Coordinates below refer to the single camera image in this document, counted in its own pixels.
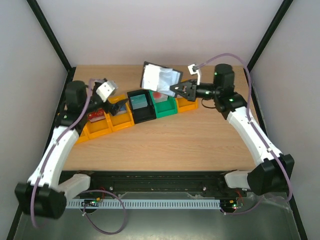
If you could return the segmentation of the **black leather card holder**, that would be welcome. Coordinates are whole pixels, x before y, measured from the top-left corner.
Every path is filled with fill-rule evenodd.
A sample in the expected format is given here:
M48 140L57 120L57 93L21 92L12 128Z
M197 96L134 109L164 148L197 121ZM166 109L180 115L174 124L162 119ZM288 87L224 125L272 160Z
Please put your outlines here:
M176 98L178 94L170 90L170 87L179 84L182 77L182 71L145 61L140 88Z

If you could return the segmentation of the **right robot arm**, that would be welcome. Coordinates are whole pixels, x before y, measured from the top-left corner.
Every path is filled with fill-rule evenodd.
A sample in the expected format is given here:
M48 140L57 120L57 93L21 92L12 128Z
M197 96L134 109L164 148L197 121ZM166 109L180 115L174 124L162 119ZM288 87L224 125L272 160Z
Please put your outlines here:
M285 192L289 190L295 161L268 139L255 121L248 101L235 92L234 81L232 66L221 63L214 68L212 83L190 79L170 86L170 90L190 102L212 100L214 108L234 127L253 158L253 170L233 170L224 175L224 180L218 183L222 195L229 196L236 188L250 190L258 196Z

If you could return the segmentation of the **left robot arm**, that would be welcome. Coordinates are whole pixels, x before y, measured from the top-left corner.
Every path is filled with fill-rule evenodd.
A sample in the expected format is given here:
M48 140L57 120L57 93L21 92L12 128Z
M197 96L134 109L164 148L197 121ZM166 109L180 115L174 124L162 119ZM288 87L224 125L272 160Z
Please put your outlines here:
M66 85L65 106L55 120L50 143L27 182L18 183L14 190L24 214L58 219L70 200L89 189L91 178L87 174L76 173L62 183L60 176L89 115L103 110L114 116L128 101L109 102L117 89L116 83L106 78L91 79L89 83L74 80Z

